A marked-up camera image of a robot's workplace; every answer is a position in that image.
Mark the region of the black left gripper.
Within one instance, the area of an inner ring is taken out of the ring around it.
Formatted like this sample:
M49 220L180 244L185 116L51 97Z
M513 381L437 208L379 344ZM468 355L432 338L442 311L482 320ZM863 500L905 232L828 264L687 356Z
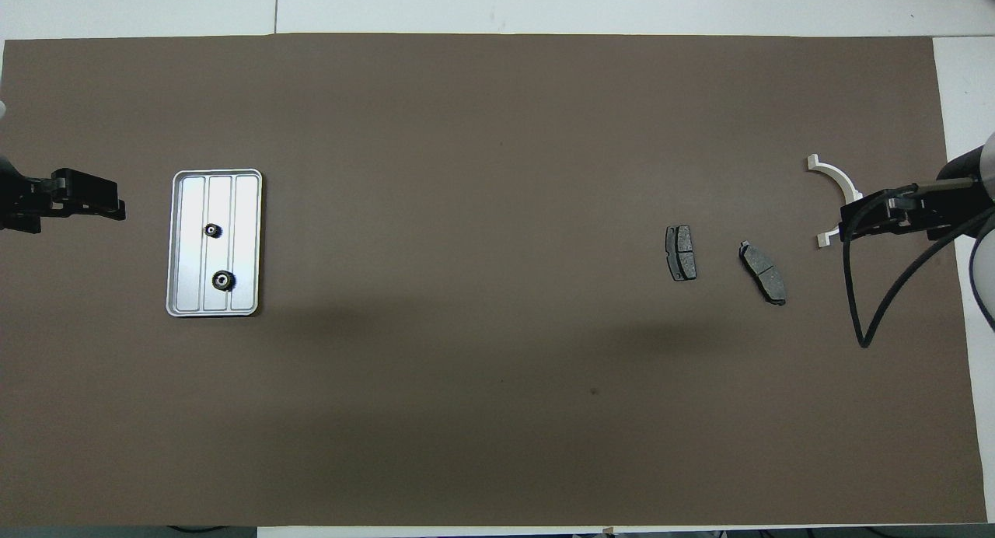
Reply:
M61 202L54 209L54 195ZM117 208L105 209L68 201L117 201L117 184L75 169L56 169L49 179L21 174L7 158L1 158L1 229L40 233L43 217L74 215L103 217L114 222L127 219L123 201Z

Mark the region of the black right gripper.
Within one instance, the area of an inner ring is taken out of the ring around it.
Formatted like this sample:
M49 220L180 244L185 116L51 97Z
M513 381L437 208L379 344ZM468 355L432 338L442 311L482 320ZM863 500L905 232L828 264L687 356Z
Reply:
M892 233L891 209L900 216L898 234L921 232L930 241L948 236L972 217L972 208L960 197L892 197L891 192L874 192L840 208L840 239Z

